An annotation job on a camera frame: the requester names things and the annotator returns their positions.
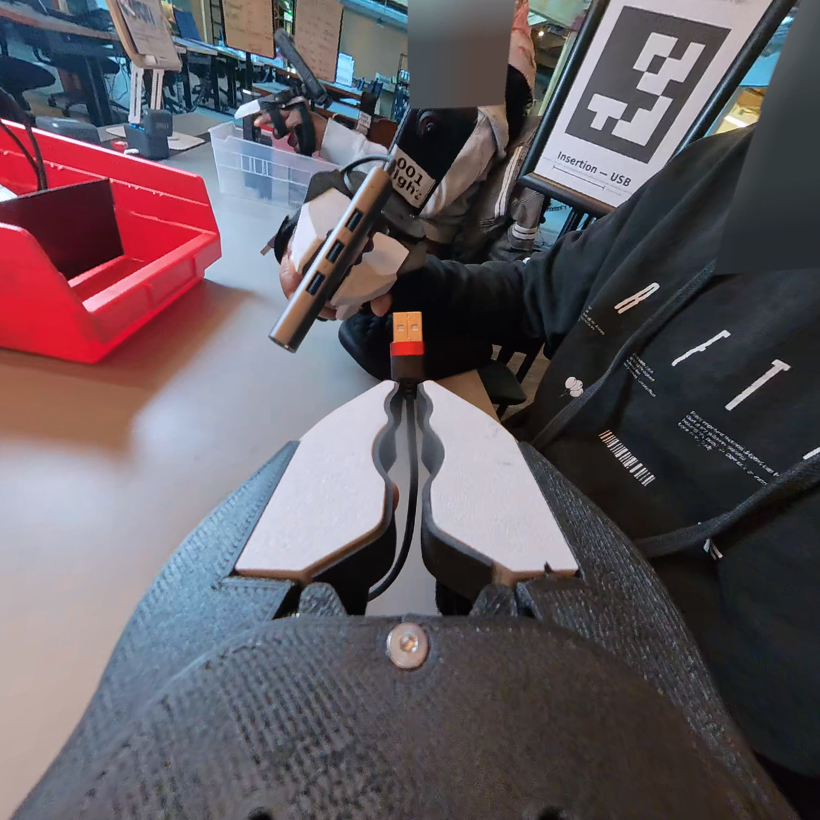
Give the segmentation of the grey usb hub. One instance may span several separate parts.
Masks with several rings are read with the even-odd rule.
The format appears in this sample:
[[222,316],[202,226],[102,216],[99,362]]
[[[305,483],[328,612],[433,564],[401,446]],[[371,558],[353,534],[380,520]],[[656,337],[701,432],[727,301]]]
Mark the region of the grey usb hub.
[[391,190],[391,177],[386,170],[373,168],[368,172],[272,329],[270,339],[275,344],[290,352],[298,350],[325,304],[364,254]]

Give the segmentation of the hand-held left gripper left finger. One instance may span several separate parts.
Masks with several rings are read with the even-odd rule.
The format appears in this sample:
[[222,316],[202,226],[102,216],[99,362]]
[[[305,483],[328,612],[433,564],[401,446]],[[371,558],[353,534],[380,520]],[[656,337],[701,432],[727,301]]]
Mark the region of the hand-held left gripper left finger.
[[305,433],[234,570],[309,583],[393,521],[398,385],[383,381]]

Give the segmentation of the black bin divider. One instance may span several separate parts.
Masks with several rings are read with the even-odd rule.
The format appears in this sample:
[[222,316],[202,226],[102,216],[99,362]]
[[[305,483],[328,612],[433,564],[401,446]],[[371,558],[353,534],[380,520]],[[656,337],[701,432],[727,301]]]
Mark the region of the black bin divider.
[[67,281],[124,254],[109,179],[40,190],[1,204],[2,224],[28,231]]

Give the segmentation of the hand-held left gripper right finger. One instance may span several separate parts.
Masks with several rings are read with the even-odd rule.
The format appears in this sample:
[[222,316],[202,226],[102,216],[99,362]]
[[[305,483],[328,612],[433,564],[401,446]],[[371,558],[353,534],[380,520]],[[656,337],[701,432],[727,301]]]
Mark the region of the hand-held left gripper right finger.
[[433,381],[419,387],[422,557],[443,586],[574,577],[577,560],[517,440]]

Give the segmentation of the wooden document stand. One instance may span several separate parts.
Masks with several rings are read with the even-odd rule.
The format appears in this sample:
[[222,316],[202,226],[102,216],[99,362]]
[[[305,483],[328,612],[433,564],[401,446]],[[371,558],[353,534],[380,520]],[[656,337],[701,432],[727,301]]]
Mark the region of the wooden document stand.
[[128,123],[139,126],[145,72],[150,75],[149,109],[160,110],[164,75],[180,72],[181,60],[159,1],[107,1],[106,6],[130,62]]

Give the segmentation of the brown paper poster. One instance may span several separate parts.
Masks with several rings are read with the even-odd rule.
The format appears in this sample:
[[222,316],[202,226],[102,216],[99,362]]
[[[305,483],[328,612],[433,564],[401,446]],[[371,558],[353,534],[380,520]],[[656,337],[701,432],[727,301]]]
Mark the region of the brown paper poster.
[[223,39],[235,50],[273,58],[272,1],[221,1]]
[[335,81],[343,4],[338,1],[296,1],[293,40],[302,59],[322,80]]

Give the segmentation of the small dark device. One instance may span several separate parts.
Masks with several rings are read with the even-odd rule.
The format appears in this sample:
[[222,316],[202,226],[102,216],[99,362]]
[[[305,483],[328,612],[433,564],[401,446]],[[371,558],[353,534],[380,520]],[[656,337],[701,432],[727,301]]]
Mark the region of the small dark device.
[[138,124],[125,124],[125,137],[130,149],[152,161],[169,159],[169,138],[173,135],[173,117],[169,111],[148,109]]

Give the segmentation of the black white marker sign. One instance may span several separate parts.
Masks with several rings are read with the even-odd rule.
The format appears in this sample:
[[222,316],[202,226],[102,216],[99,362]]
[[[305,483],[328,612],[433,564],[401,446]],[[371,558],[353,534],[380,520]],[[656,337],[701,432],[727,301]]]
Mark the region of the black white marker sign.
[[797,2],[592,2],[519,182],[593,217],[717,127]]

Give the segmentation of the red plastic bin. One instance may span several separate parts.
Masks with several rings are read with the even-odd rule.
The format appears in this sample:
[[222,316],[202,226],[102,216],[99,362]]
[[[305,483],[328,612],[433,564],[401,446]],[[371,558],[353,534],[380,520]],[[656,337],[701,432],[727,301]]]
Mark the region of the red plastic bin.
[[28,232],[1,222],[1,347],[97,363],[220,258],[206,186],[184,170],[2,121],[2,187],[21,195],[109,179],[122,257],[67,281]]

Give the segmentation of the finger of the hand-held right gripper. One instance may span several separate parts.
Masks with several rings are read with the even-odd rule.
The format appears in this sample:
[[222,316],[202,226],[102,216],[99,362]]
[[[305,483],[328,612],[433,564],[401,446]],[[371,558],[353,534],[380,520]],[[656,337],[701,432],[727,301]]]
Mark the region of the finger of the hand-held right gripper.
[[387,293],[410,255],[408,247],[381,232],[375,233],[372,241],[373,250],[364,252],[332,297],[337,321],[349,319],[365,303]]
[[316,253],[348,210],[350,203],[349,196],[331,189],[302,204],[289,244],[290,258],[296,272],[305,272],[312,264]]

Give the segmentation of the black office chair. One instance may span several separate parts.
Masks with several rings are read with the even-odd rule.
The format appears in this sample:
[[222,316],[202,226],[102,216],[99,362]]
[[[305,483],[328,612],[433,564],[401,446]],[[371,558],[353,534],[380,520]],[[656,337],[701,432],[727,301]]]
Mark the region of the black office chair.
[[23,96],[24,92],[48,88],[55,82],[54,74],[44,67],[13,56],[1,56],[2,90],[13,97],[25,112],[30,112],[30,106]]

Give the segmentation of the clear plastic bin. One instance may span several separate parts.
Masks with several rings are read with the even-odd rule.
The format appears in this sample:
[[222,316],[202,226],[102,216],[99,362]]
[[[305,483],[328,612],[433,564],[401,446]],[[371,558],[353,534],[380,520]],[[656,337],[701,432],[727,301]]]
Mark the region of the clear plastic bin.
[[208,133],[225,195],[294,210],[304,202],[315,174],[337,170],[322,159],[246,140],[234,122],[216,125]]

